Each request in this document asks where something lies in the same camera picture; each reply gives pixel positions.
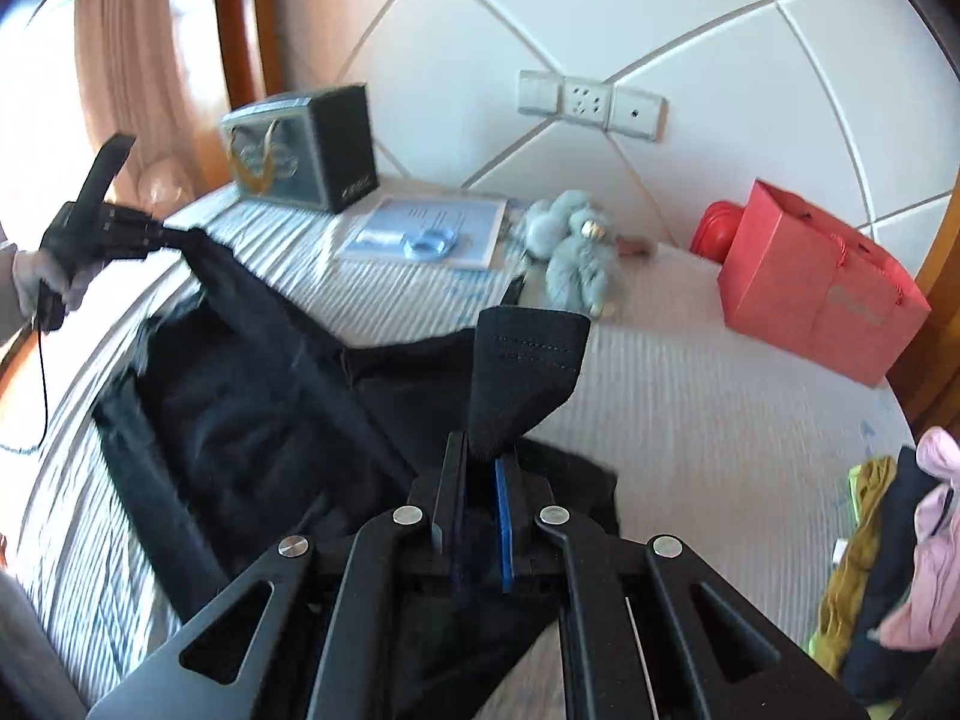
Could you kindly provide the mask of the white gloved left hand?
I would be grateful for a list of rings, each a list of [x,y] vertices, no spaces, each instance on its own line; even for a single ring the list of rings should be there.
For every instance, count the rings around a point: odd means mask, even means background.
[[[89,285],[103,268],[102,263],[95,263],[69,277],[57,260],[44,250],[16,252],[13,255],[11,277],[21,316],[26,320],[34,317],[39,302],[39,288],[43,284],[55,294],[59,294],[67,314],[75,312],[80,309]]]

